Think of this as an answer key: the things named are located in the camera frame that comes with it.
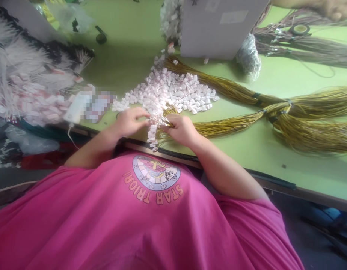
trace fingers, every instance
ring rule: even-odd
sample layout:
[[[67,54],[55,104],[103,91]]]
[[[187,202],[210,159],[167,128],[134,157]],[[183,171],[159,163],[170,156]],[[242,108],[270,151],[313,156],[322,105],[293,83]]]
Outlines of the fingers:
[[[134,111],[134,116],[136,119],[140,117],[146,117],[146,118],[151,117],[151,115],[148,112],[146,112],[145,109],[142,107],[133,108],[133,111]]]
[[[169,126],[162,126],[161,128],[163,129],[163,131],[165,131],[169,135],[171,135],[171,132],[174,130],[173,128]]]
[[[180,119],[181,119],[181,115],[179,115],[179,114],[168,114],[166,116],[166,118],[167,118],[167,120],[170,121],[171,124],[176,126],[179,123]]]
[[[139,130],[143,127],[146,127],[148,125],[149,125],[148,121],[137,122],[137,130]]]

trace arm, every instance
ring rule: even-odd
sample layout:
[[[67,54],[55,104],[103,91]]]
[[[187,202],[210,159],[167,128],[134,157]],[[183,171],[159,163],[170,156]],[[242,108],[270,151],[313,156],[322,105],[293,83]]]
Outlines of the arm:
[[[101,163],[109,160],[119,139],[136,133],[148,125],[147,121],[138,122],[138,118],[150,115],[141,107],[127,109],[121,112],[116,122],[101,131],[92,140],[74,153],[65,163],[66,167],[95,169]]]
[[[165,131],[196,154],[208,180],[218,192],[245,200],[269,199],[259,183],[243,167],[198,134],[188,117],[170,114],[167,119],[175,128],[166,127]]]

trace pile of white connectors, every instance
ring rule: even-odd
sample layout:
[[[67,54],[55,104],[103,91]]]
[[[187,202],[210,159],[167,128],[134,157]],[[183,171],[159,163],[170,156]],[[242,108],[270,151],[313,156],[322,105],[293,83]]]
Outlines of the pile of white connectors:
[[[151,68],[151,73],[145,79],[146,83],[139,84],[135,89],[125,94],[121,101],[115,100],[112,111],[123,111],[130,104],[140,103],[151,114],[151,122],[155,127],[150,128],[156,134],[157,123],[162,118],[167,104],[173,106],[178,113],[188,110],[192,114],[207,111],[212,108],[211,100],[217,101],[219,97],[216,90],[207,85],[200,84],[197,75],[187,73],[179,75],[168,71],[167,68],[157,70]],[[148,142],[151,147],[157,145],[155,136],[149,134]]]

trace wire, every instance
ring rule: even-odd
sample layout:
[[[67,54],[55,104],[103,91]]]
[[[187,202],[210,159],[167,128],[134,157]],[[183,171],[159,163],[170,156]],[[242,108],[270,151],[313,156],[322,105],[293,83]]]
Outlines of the wire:
[[[75,144],[75,142],[72,140],[72,138],[71,138],[71,136],[70,136],[70,132],[71,132],[71,129],[74,127],[74,124],[73,123],[71,123],[70,125],[69,125],[69,129],[68,129],[68,133],[67,133],[67,135],[68,135],[68,137],[70,138],[70,140],[72,141],[72,143],[73,143],[73,145],[79,150],[79,148],[76,146],[76,144]]]

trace white wire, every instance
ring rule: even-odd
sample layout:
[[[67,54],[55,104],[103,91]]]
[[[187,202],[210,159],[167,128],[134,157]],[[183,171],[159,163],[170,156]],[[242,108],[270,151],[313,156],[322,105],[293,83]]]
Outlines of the white wire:
[[[79,150],[79,148],[76,146],[75,142],[72,140],[71,135],[69,134],[71,132],[71,129],[72,129],[72,126],[70,125],[67,135],[70,138],[70,140],[72,141],[73,145]]]

